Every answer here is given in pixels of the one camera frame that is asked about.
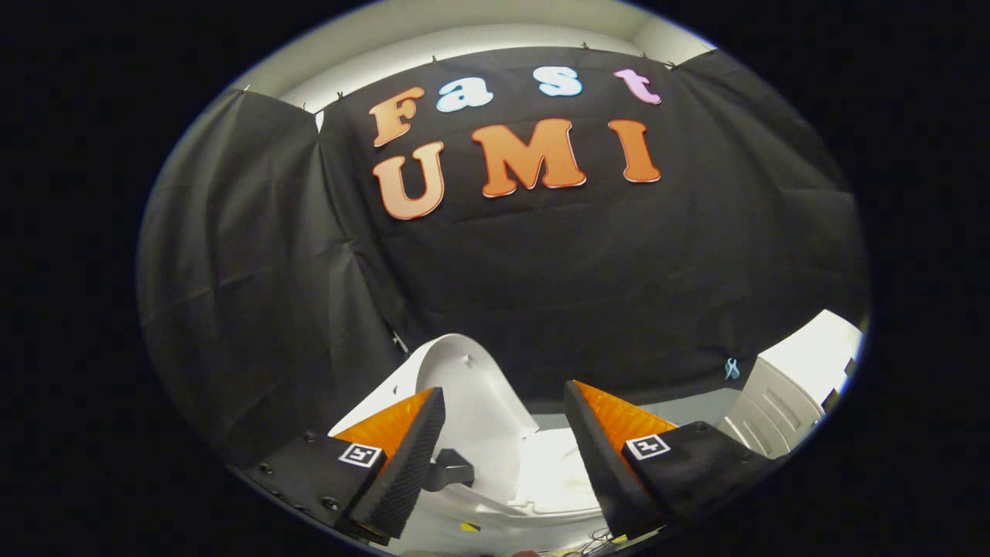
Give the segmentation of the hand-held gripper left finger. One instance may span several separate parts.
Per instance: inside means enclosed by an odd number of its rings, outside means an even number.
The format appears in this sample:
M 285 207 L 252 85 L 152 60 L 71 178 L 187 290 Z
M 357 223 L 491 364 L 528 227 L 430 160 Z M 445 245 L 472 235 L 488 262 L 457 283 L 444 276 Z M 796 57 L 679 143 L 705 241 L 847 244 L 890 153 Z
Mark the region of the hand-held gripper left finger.
M 299 435 L 236 473 L 311 525 L 387 545 L 428 482 L 445 420 L 442 388 L 427 388 L 336 435 Z

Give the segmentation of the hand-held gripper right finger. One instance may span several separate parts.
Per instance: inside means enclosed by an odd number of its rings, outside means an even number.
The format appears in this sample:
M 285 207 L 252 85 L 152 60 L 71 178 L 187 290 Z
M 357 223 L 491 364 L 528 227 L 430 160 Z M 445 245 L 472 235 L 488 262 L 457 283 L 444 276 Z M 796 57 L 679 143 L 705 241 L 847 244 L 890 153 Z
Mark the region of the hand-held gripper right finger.
M 705 421 L 675 425 L 577 380 L 565 384 L 565 417 L 615 536 L 699 521 L 774 468 Z

